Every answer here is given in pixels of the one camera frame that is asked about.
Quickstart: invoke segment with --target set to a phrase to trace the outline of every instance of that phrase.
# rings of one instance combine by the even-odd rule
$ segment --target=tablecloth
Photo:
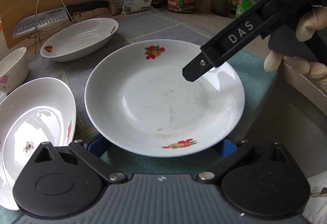
[[[40,54],[29,59],[30,72],[26,82],[40,77],[55,77],[64,81],[72,90],[76,101],[76,131],[74,139],[86,139],[97,134],[89,120],[84,106],[86,81],[94,67],[107,55],[131,43],[151,39],[176,39],[202,45],[214,33],[200,26],[171,18],[158,10],[133,14],[118,19],[119,28],[110,42],[92,55],[71,62],[52,62]],[[228,60],[238,73],[245,90],[243,116],[229,135],[235,140],[245,137],[252,123],[260,113],[274,84],[277,73],[266,73],[263,60],[242,50]],[[113,146],[102,157],[129,177],[135,173],[191,173],[196,175],[220,157],[212,150],[177,158],[151,158],[130,153]],[[0,224],[12,223],[20,212],[0,206]]]

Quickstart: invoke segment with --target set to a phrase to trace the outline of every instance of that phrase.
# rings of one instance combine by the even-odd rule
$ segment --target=spice jar
[[[260,0],[238,0],[237,1],[237,9],[236,9],[236,17],[243,14],[246,10],[248,10],[251,6],[255,5]]]
[[[211,11],[212,0],[197,0],[195,11],[199,13],[209,14]]]

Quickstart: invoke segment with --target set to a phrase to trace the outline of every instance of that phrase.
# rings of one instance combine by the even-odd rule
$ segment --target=screw
[[[210,171],[201,172],[198,176],[201,180],[212,180],[215,177],[215,175]]]
[[[109,175],[109,179],[112,181],[122,181],[122,180],[126,179],[126,176],[124,173],[114,172]]]

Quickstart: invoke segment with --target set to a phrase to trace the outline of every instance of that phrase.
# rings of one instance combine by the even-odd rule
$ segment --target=finger
[[[311,62],[310,63],[310,71],[306,75],[308,78],[312,80],[320,80],[321,78],[327,75],[327,67],[322,63]]]
[[[299,21],[296,28],[296,37],[299,41],[307,41],[312,38],[316,30],[327,27],[327,8],[313,7]]]
[[[310,64],[306,59],[302,57],[287,56],[287,60],[293,71],[297,72],[298,74],[308,74],[310,72]]]
[[[315,81],[318,85],[327,86],[327,76]]]
[[[273,72],[278,69],[284,54],[272,51],[268,54],[267,58],[264,60],[264,69],[266,72]]]

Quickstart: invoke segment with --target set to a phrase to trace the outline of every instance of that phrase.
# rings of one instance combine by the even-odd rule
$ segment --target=white bowl
[[[44,141],[67,146],[75,123],[75,100],[61,80],[35,79],[4,99],[0,104],[1,206],[18,210],[12,188],[34,150]]]
[[[112,143],[145,156],[183,156],[218,143],[242,116],[244,89],[228,63],[187,82],[182,68],[199,53],[198,45],[162,39],[110,54],[86,84],[90,120]]]
[[[41,55],[55,62],[73,61],[106,45],[118,29],[118,22],[110,18],[94,18],[73,24],[48,39]]]
[[[0,62],[0,91],[10,93],[27,78],[29,65],[26,48],[21,47],[8,54]]]

